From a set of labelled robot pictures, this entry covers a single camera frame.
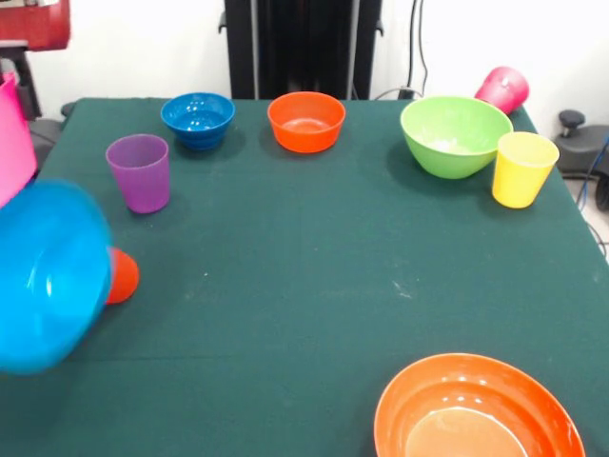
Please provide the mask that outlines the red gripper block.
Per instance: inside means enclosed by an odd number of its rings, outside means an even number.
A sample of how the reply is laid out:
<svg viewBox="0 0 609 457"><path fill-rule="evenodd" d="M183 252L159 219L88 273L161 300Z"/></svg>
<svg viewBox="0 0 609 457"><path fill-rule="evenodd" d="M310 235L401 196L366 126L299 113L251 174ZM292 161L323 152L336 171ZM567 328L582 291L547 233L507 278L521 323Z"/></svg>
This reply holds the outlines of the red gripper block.
<svg viewBox="0 0 609 457"><path fill-rule="evenodd" d="M70 39L70 1L2 1L1 46L27 50L64 50ZM27 120L41 115L26 55L2 55L17 75L17 98Z"/></svg>

